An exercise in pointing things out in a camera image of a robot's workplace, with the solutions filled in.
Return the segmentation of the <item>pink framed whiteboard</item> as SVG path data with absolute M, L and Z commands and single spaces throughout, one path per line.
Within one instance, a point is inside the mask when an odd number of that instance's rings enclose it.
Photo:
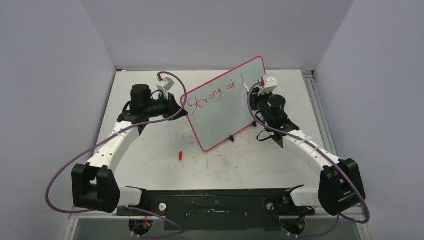
M 203 152 L 228 140 L 230 135 L 251 124 L 248 92 L 266 75 L 264 59 L 256 56 L 241 65 L 195 87 L 180 98 L 187 119 Z

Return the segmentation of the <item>aluminium rail frame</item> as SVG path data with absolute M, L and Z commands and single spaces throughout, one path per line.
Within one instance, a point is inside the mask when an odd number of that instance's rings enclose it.
M 122 113 L 125 104 L 131 99 L 134 85 L 148 85 L 153 98 L 158 98 L 159 78 L 171 78 L 174 86 L 169 90 L 177 103 L 187 92 L 206 83 L 223 70 L 189 70 L 155 73 L 153 71 L 118 72 L 112 86 L 112 92 L 106 107 L 106 114 L 100 134 L 105 139 L 89 149 L 93 155 L 98 148 L 110 140 L 111 133 Z M 265 75 L 273 74 L 278 86 L 272 92 L 285 99 L 284 112 L 305 135 L 327 152 L 338 156 L 331 137 L 324 112 L 320 108 L 317 91 L 314 90 L 314 74 L 300 70 L 266 70 Z M 308 165 L 290 151 L 281 148 L 269 138 L 265 128 L 248 127 L 234 136 L 235 141 L 226 140 L 208 152 L 203 152 L 189 124 L 187 116 L 177 120 L 164 120 L 162 116 L 149 120 L 141 135 L 130 145 L 116 171 L 115 179 L 121 187 L 135 187 L 143 191 L 175 190 L 250 190 L 250 189 L 293 189 L 300 185 L 318 187 L 319 176 Z M 323 208 L 312 207 L 315 215 L 307 215 L 302 222 L 290 224 L 279 217 L 277 225 L 280 231 L 286 231 L 289 239 L 330 237 L 332 230 L 309 233 L 312 220 L 333 220 L 336 229 L 340 220 L 347 220 L 349 209 L 344 216 L 330 215 Z M 358 215 L 351 217 L 354 224 L 363 224 L 369 220 L 361 205 L 350 209 Z M 144 210 L 145 216 L 122 216 L 133 224 L 130 233 L 142 239 L 151 239 L 158 220 L 165 222 L 166 236 L 175 236 L 191 230 Z

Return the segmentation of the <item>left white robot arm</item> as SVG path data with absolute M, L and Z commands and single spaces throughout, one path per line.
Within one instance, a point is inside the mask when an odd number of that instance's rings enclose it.
M 119 186 L 114 173 L 151 118 L 163 117 L 165 121 L 174 121 L 187 116 L 187 111 L 177 103 L 170 89 L 169 84 L 158 85 L 159 95 L 153 98 L 153 91 L 148 85 L 132 86 L 130 101 L 118 116 L 111 139 L 101 144 L 85 164 L 76 164 L 71 171 L 75 207 L 105 213 L 129 207 L 138 216 L 149 210 L 149 201 L 142 197 L 144 190 Z

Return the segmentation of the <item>white red marker pen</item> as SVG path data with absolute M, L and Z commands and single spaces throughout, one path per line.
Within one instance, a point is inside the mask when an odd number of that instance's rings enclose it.
M 247 92 L 250 92 L 250 88 L 247 86 L 245 82 L 243 82 L 243 86 L 246 88 Z

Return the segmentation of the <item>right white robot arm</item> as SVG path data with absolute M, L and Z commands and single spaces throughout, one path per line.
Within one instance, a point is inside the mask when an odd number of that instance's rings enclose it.
M 331 216 L 344 216 L 344 211 L 361 205 L 370 216 L 358 164 L 351 158 L 341 159 L 313 142 L 284 112 L 285 99 L 252 86 L 247 92 L 247 107 L 252 118 L 268 132 L 281 148 L 296 155 L 319 176 L 318 187 L 305 185 L 289 190 L 283 209 L 296 214 L 302 207 L 322 208 Z

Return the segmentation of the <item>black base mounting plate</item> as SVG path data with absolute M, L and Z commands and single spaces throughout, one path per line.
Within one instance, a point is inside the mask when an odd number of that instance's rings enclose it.
M 315 215 L 310 206 L 295 206 L 291 189 L 145 190 L 133 209 L 118 209 L 120 217 L 144 217 L 151 211 L 186 231 L 279 231 L 279 217 L 290 224 Z

